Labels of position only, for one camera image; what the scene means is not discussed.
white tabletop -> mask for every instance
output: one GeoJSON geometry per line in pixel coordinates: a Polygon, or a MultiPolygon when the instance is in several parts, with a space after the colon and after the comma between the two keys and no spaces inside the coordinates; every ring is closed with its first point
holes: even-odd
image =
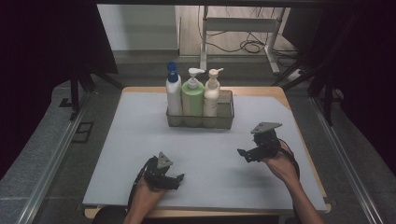
{"type": "Polygon", "coordinates": [[[174,162],[167,172],[185,174],[159,208],[211,211],[291,210],[284,184],[262,162],[247,163],[237,148],[255,147],[250,134],[259,122],[281,122],[277,136],[293,150],[301,182],[313,205],[326,211],[304,143],[290,110],[272,97],[234,96],[231,130],[171,128],[165,116],[166,94],[125,92],[110,127],[83,203],[126,205],[144,163],[162,151],[174,162]]]}

forearm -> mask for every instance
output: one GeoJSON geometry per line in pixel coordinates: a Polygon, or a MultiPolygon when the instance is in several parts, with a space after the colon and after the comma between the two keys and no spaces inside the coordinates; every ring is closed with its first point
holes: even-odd
{"type": "Polygon", "coordinates": [[[144,212],[130,210],[126,215],[123,224],[140,224],[146,216],[144,212]]]}
{"type": "Polygon", "coordinates": [[[285,182],[286,187],[289,190],[290,196],[293,200],[294,207],[297,211],[300,220],[304,224],[324,224],[324,220],[314,207],[314,205],[309,201],[308,196],[303,189],[300,181],[293,180],[290,182],[285,182]]]}

pump nozzle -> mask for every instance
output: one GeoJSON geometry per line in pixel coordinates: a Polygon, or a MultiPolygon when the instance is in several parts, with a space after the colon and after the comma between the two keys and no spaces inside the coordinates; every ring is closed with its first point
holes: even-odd
{"type": "Polygon", "coordinates": [[[220,69],[210,69],[209,70],[209,80],[207,82],[207,86],[210,89],[215,89],[218,87],[218,76],[219,76],[219,72],[221,72],[222,70],[224,70],[223,68],[220,69]]]}
{"type": "Polygon", "coordinates": [[[190,68],[189,73],[190,73],[190,79],[189,79],[189,88],[190,89],[195,89],[197,88],[198,85],[198,80],[195,78],[196,75],[204,73],[205,70],[199,69],[199,68],[190,68]]]}
{"type": "Polygon", "coordinates": [[[209,77],[210,78],[217,78],[219,76],[219,72],[221,72],[222,70],[224,70],[224,68],[210,69],[209,70],[209,77]]]}

green bottle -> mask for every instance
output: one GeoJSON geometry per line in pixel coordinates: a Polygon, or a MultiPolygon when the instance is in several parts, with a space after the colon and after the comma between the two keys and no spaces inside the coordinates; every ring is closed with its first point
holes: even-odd
{"type": "Polygon", "coordinates": [[[200,118],[185,118],[186,124],[191,127],[199,126],[202,122],[204,108],[204,90],[202,82],[195,76],[204,73],[205,70],[190,68],[191,78],[181,86],[181,101],[183,104],[183,116],[195,116],[200,118]]]}

wall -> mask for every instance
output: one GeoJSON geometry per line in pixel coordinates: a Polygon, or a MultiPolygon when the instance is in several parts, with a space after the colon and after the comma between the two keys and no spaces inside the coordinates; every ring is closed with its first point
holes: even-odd
{"type": "Polygon", "coordinates": [[[178,49],[174,6],[98,5],[112,50],[178,49]]]}

